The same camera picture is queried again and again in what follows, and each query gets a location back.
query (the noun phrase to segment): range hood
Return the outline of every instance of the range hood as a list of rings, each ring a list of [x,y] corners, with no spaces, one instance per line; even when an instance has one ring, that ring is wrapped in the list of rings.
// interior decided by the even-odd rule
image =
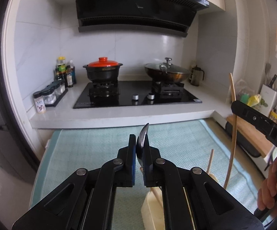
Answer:
[[[140,30],[187,36],[206,0],[76,0],[79,32]]]

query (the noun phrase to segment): knife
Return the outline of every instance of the knife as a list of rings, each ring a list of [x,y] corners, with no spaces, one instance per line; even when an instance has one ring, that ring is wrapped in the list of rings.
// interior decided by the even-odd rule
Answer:
[[[274,75],[273,79],[271,80],[271,82],[269,83],[268,87],[272,88],[272,85],[274,84],[274,82],[276,81],[277,78],[277,74]]]

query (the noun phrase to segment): kitchen counter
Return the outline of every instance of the kitchen counter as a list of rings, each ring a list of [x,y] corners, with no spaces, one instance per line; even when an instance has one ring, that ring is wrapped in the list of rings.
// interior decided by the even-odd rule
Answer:
[[[31,126],[42,129],[122,127],[203,119],[215,114],[225,119],[231,114],[230,105],[213,91],[192,86],[187,81],[184,88],[202,103],[73,109],[86,85],[80,83],[69,88],[56,107],[47,108],[44,114],[35,114],[30,119]]]

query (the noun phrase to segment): wooden stick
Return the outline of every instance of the wooden stick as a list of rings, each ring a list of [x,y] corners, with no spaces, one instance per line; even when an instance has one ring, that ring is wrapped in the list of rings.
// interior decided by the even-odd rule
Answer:
[[[229,74],[229,79],[230,79],[230,87],[231,87],[231,99],[232,102],[236,101],[235,98],[235,89],[234,89],[234,83],[233,83],[233,78],[232,74]],[[229,166],[228,166],[228,171],[227,171],[227,176],[224,184],[224,189],[227,189],[229,178],[231,175],[231,170],[232,170],[232,165],[233,165],[233,159],[235,155],[235,147],[236,147],[236,133],[237,133],[237,119],[238,117],[233,114],[233,125],[232,125],[232,143],[231,143],[231,154],[230,154],[230,160],[229,160]]]
[[[139,169],[140,169],[141,172],[144,174],[143,168],[140,167]],[[150,191],[154,194],[154,196],[155,196],[157,202],[161,205],[161,207],[164,208],[164,207],[163,207],[163,201],[161,200],[160,195],[158,194],[158,192],[156,191],[156,189],[153,188],[153,187],[151,187],[151,188],[150,188]]]
[[[210,159],[209,159],[208,168],[206,169],[206,173],[207,173],[207,174],[210,173],[211,164],[212,164],[212,160],[213,160],[213,155],[214,155],[214,150],[212,149],[212,150],[211,150]]]

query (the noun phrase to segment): gas stove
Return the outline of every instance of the gas stove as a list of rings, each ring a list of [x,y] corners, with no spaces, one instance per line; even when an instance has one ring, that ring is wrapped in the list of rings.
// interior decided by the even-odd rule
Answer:
[[[179,103],[202,101],[188,92],[182,83],[116,81],[105,84],[88,83],[73,108]]]

